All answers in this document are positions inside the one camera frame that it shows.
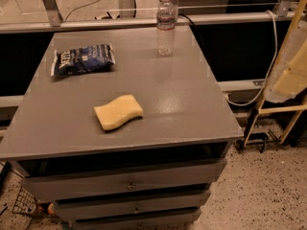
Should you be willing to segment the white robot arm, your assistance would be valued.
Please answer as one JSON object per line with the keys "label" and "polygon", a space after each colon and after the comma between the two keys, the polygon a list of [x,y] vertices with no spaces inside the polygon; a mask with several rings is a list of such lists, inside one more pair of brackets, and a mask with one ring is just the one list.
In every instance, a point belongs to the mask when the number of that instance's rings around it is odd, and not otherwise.
{"label": "white robot arm", "polygon": [[284,103],[307,88],[307,0],[299,0],[295,16],[279,50],[263,95],[267,102]]}

